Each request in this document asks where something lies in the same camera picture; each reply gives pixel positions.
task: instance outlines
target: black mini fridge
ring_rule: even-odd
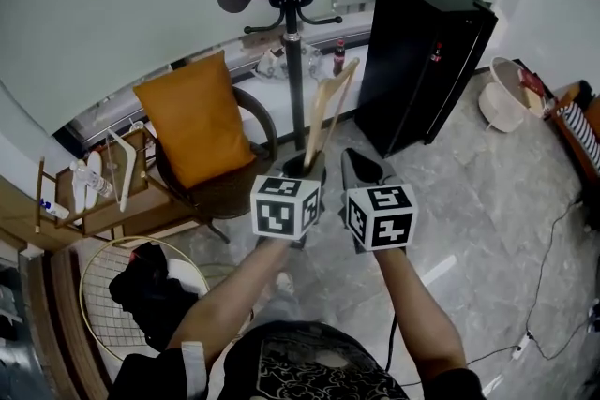
[[[435,139],[496,21],[482,0],[376,0],[354,121],[381,156]]]

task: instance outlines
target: cable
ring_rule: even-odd
[[[542,350],[542,347],[540,346],[539,342],[537,341],[537,339],[533,336],[530,328],[529,328],[529,321],[532,317],[532,312],[535,308],[535,306],[537,305],[537,299],[540,293],[540,288],[542,285],[542,277],[544,275],[544,265],[546,264],[546,260],[548,259],[548,254],[550,253],[550,250],[552,248],[552,244],[554,243],[554,229],[556,228],[556,224],[559,223],[561,220],[563,220],[571,211],[571,209],[573,208],[573,206],[575,206],[578,203],[578,198],[571,201],[568,205],[566,210],[564,211],[564,214],[562,214],[561,216],[559,216],[556,220],[554,220],[554,222],[552,223],[552,229],[550,230],[550,242],[548,244],[548,247],[546,249],[546,253],[544,254],[544,257],[542,259],[542,265],[540,266],[540,275],[537,279],[537,287],[535,289],[535,297],[533,299],[533,304],[532,307],[529,309],[529,312],[527,314],[527,319],[525,320],[525,332],[526,334],[530,337],[530,339],[533,341],[533,343],[535,344],[535,346],[537,347],[538,351],[540,352],[540,355],[544,358],[544,360],[550,362],[554,359],[556,359],[559,355],[561,355],[566,348],[569,346],[569,344],[571,343],[571,341],[573,340],[573,338],[575,338],[575,335],[577,334],[577,332],[579,332],[579,330],[581,329],[581,327],[585,326],[588,323],[588,319],[585,319],[584,321],[582,321],[577,327],[576,329],[573,331],[573,333],[571,333],[571,336],[569,337],[569,339],[566,341],[566,343],[553,355],[547,356],[544,351]],[[394,315],[394,319],[392,320],[392,330],[390,331],[390,337],[389,337],[389,344],[388,344],[388,354],[387,354],[387,364],[385,366],[385,371],[389,372],[390,370],[390,366],[392,365],[392,353],[394,352],[394,335],[396,333],[396,328],[398,326],[398,320],[396,318],[396,315]],[[479,362],[481,360],[486,359],[487,357],[491,357],[492,355],[495,355],[496,353],[500,353],[503,351],[507,351],[513,348],[519,348],[519,345],[512,345],[510,347],[505,347],[505,348],[499,348],[497,350],[491,351],[490,353],[488,353],[487,355],[484,355],[483,357],[479,357],[478,359],[475,360],[471,360],[470,362],[467,363],[467,365],[471,365],[472,363],[475,362]],[[415,383],[404,383],[399,385],[400,387],[411,387],[414,385],[419,385],[421,382],[417,381]]]
[[[394,319],[392,320],[392,330],[390,331],[390,339],[387,344],[387,364],[385,365],[385,371],[390,371],[390,366],[392,366],[392,353],[394,352],[394,335],[396,334],[396,327],[398,325],[398,319],[396,318],[396,314],[394,314]]]
[[[564,214],[562,214],[560,217],[558,217],[552,223],[552,230],[550,231],[550,243],[547,245],[546,253],[544,254],[544,258],[542,259],[542,266],[540,267],[540,276],[537,279],[537,287],[535,289],[535,298],[533,300],[532,308],[529,309],[529,313],[527,314],[527,319],[525,320],[525,328],[527,329],[527,331],[529,331],[529,320],[532,317],[533,309],[537,305],[537,296],[539,295],[540,287],[542,286],[542,276],[544,275],[544,264],[546,263],[548,254],[550,253],[550,249],[552,248],[552,244],[554,243],[554,228],[556,227],[556,224],[558,222],[563,220],[568,215],[569,211],[571,210],[571,207],[573,207],[573,205],[575,205],[575,204],[576,204],[576,201],[570,202],[569,205],[567,206],[566,210],[564,211]]]
[[[569,337],[569,339],[566,341],[566,343],[559,348],[559,350],[554,354],[554,355],[550,355],[547,356],[546,353],[544,353],[544,351],[542,350],[542,346],[539,344],[539,342],[537,341],[537,339],[533,336],[533,333],[529,327],[529,321],[532,318],[532,313],[533,310],[535,308],[535,306],[537,305],[537,298],[539,296],[540,293],[540,288],[542,286],[542,276],[544,275],[544,265],[546,264],[546,260],[548,258],[548,254],[550,253],[550,249],[552,248],[552,244],[554,243],[554,229],[556,227],[556,224],[558,222],[560,222],[561,220],[563,220],[571,211],[571,209],[573,208],[574,205],[576,205],[578,203],[578,199],[575,199],[573,201],[571,201],[569,203],[569,205],[567,206],[566,210],[564,211],[564,214],[562,214],[560,217],[558,217],[556,220],[554,220],[554,222],[552,223],[552,229],[550,230],[550,242],[548,243],[547,249],[546,249],[546,253],[544,254],[544,258],[542,259],[542,265],[540,267],[540,275],[537,279],[537,288],[535,289],[535,298],[533,300],[533,305],[532,308],[529,309],[529,313],[527,314],[527,319],[525,320],[525,330],[526,330],[526,334],[532,339],[533,343],[535,344],[535,347],[537,348],[537,350],[540,352],[540,355],[542,356],[542,358],[546,361],[551,361],[556,359],[559,355],[561,355],[566,348],[569,346],[569,344],[571,343],[571,340],[573,340],[573,338],[575,338],[575,335],[577,334],[577,332],[579,332],[579,330],[581,329],[581,327],[583,327],[584,325],[586,325],[588,323],[588,319],[583,320],[577,327],[576,329],[573,331],[573,333],[571,333],[571,336]]]
[[[498,348],[497,350],[494,350],[494,351],[490,352],[488,355],[484,355],[483,357],[479,357],[478,359],[471,360],[470,362],[467,363],[467,365],[470,365],[470,364],[475,363],[475,362],[479,362],[480,360],[484,360],[487,357],[491,357],[495,353],[500,353],[502,351],[512,350],[513,348],[518,348],[518,345],[511,345],[510,347]]]
[[[535,337],[532,335],[531,332],[529,332],[530,338],[532,339],[533,343],[537,347],[538,351],[540,352],[540,355],[544,358],[544,360],[550,362],[551,360],[554,360],[555,358],[557,358],[559,355],[561,355],[561,353],[563,353],[566,350],[566,348],[569,346],[569,344],[571,343],[571,340],[573,340],[573,338],[575,337],[577,332],[579,332],[581,327],[584,327],[585,325],[587,325],[588,321],[589,321],[589,319],[585,319],[581,323],[579,323],[577,328],[573,331],[573,333],[571,333],[571,336],[566,341],[566,343],[562,346],[562,348],[559,351],[557,351],[554,355],[550,355],[549,357],[544,353],[544,351],[542,350],[542,347],[540,346],[540,344],[538,343],[538,341],[535,339]]]
[[[496,353],[511,350],[513,348],[518,348],[518,345],[511,345],[510,347],[498,348],[497,350],[491,351],[488,355],[484,355],[483,357],[479,357],[478,359],[471,360],[470,362],[467,363],[467,365],[471,365],[472,363],[479,362],[480,360],[484,360],[487,357],[491,357],[492,355],[494,355]],[[414,385],[418,385],[420,383],[421,383],[420,381],[415,381],[415,383],[403,383],[400,385],[400,387],[413,387]]]

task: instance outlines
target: round laundry basket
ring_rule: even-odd
[[[92,336],[119,361],[129,353],[158,355],[157,351],[146,344],[144,334],[131,314],[113,301],[109,292],[111,281],[127,268],[133,249],[145,242],[159,244],[166,247],[169,253],[174,253],[177,259],[168,259],[169,277],[177,278],[185,290],[200,296],[209,290],[200,269],[186,254],[171,244],[140,236],[123,237],[104,244],[83,269],[79,284],[79,304],[83,321]]]
[[[514,131],[524,120],[523,112],[496,82],[489,83],[481,92],[479,109],[489,126],[504,133]]]

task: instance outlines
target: black and white marker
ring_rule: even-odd
[[[319,214],[321,182],[258,175],[250,193],[257,235],[300,240]]]
[[[346,226],[365,250],[397,248],[413,240],[419,209],[410,185],[351,188],[346,205]]]

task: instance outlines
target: plastic bottle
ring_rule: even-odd
[[[69,214],[68,209],[66,209],[62,205],[59,205],[58,203],[40,199],[39,205],[44,207],[46,209],[46,212],[48,212],[50,215],[57,216],[58,218],[67,218],[68,217],[68,214]]]
[[[77,180],[96,190],[102,197],[109,197],[112,194],[113,184],[100,177],[85,164],[71,162],[70,168],[73,170],[73,175]]]
[[[334,51],[334,75],[337,77],[344,69],[344,61],[346,60],[346,48],[344,41],[338,40],[336,50]]]

